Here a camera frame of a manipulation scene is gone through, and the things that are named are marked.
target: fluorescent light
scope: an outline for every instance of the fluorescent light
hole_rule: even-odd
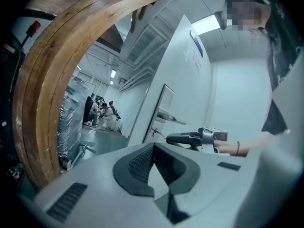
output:
[[[214,14],[193,23],[192,26],[198,35],[220,28]]]
[[[116,74],[116,71],[113,69],[113,70],[112,70],[112,73],[111,73],[111,78],[114,78],[114,77],[115,77],[115,74]]]

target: vent slot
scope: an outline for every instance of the vent slot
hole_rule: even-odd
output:
[[[47,211],[47,214],[59,222],[64,223],[86,188],[87,185],[78,182],[73,183],[52,205]]]

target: wrapped item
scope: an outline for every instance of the wrapped item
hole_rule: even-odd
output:
[[[78,77],[72,77],[61,103],[57,127],[57,153],[59,157],[74,159],[72,153],[79,149],[82,121],[88,85]]]

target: person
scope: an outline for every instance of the person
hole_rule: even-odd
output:
[[[95,126],[96,126],[96,123],[97,123],[98,105],[99,105],[99,102],[98,102],[98,101],[93,102],[92,107],[91,107],[91,110],[90,110],[90,115],[89,115],[88,120],[87,120],[87,121],[93,120],[93,121],[92,121],[92,127],[95,127]]]
[[[116,114],[115,108],[114,108],[114,106],[113,106],[113,101],[110,101],[110,102],[109,102],[109,107],[112,108],[113,113]]]
[[[88,117],[90,115],[90,110],[92,108],[93,100],[91,97],[87,97],[86,102],[85,102],[85,112],[84,112],[84,119],[83,123],[88,121]]]
[[[287,12],[277,0],[225,0],[227,19],[238,30],[250,30],[265,36],[269,46],[268,74],[272,91],[285,79],[292,68],[303,41],[292,24]],[[269,134],[251,143],[230,144],[215,140],[219,153],[246,156],[250,149],[268,144],[275,135],[287,129],[274,101],[271,101],[267,119],[262,128]]]
[[[105,100],[101,97],[99,100],[99,104],[102,105],[105,102]]]
[[[107,107],[106,103],[102,104],[102,109],[104,109],[104,113],[100,114],[101,119],[99,121],[99,126],[102,127],[103,124],[107,122],[107,127],[109,126],[110,129],[114,129],[112,123],[116,120],[116,116],[114,115],[113,109],[111,107]]]

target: wooden arch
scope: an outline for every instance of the wooden arch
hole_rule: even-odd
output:
[[[80,0],[60,13],[27,55],[15,87],[13,131],[22,166],[41,189],[60,176],[59,109],[72,73],[114,23],[157,0]]]

